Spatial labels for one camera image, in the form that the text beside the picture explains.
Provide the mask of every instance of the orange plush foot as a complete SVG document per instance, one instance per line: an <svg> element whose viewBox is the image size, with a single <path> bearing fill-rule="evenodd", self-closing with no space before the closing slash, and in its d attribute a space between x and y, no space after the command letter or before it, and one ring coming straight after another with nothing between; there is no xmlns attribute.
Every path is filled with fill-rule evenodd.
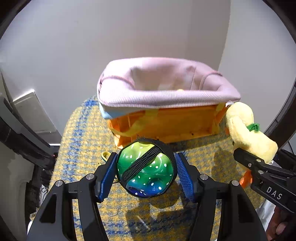
<svg viewBox="0 0 296 241"><path fill-rule="evenodd" d="M239 181L243 189L245 189L250 183L252 183L251 170L247 170L244 176Z"/></svg>

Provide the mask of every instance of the plush toy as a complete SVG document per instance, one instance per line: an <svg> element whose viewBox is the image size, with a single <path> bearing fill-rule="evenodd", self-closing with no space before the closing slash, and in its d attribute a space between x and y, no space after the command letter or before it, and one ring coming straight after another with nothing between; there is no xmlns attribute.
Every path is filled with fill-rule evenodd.
<svg viewBox="0 0 296 241"><path fill-rule="evenodd" d="M242 103L232 104L226 111L226 125L233 140L234 150L242 148L270 163L278 150L277 144L259 131L259 124L254 123L252 109ZM247 169L240 180L245 188L252 182L251 171Z"/></svg>

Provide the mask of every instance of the fingernail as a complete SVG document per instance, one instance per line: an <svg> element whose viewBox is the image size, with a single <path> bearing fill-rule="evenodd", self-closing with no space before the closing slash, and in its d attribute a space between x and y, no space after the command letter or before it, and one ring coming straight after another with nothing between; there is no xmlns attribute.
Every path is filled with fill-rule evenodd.
<svg viewBox="0 0 296 241"><path fill-rule="evenodd" d="M276 234L280 235L284 231L286 226L287 226L287 222L280 223L276 228Z"/></svg>

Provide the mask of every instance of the pink ribbed fabric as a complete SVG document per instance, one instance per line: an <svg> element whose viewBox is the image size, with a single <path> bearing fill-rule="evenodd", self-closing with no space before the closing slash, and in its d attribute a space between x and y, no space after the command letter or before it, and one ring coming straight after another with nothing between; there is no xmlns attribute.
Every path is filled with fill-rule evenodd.
<svg viewBox="0 0 296 241"><path fill-rule="evenodd" d="M108 107L174 108L238 101L221 73L201 62L175 58L132 58L110 62L97 94Z"/></svg>

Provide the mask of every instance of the blue gripper pad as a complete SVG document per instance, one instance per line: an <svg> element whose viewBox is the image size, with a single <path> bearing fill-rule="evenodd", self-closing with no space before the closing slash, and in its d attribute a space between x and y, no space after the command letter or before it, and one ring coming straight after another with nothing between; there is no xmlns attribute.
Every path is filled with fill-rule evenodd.
<svg viewBox="0 0 296 241"><path fill-rule="evenodd" d="M185 196L192 203L196 203L198 196L202 192L202 187L198 183L200 173L196 166L189 165L183 153L176 153L175 158L177 162L178 176Z"/></svg>
<svg viewBox="0 0 296 241"><path fill-rule="evenodd" d="M94 173L96 176L95 195L100 203L108 197L114 182L117 156L116 152L112 152L106 164L98 166Z"/></svg>

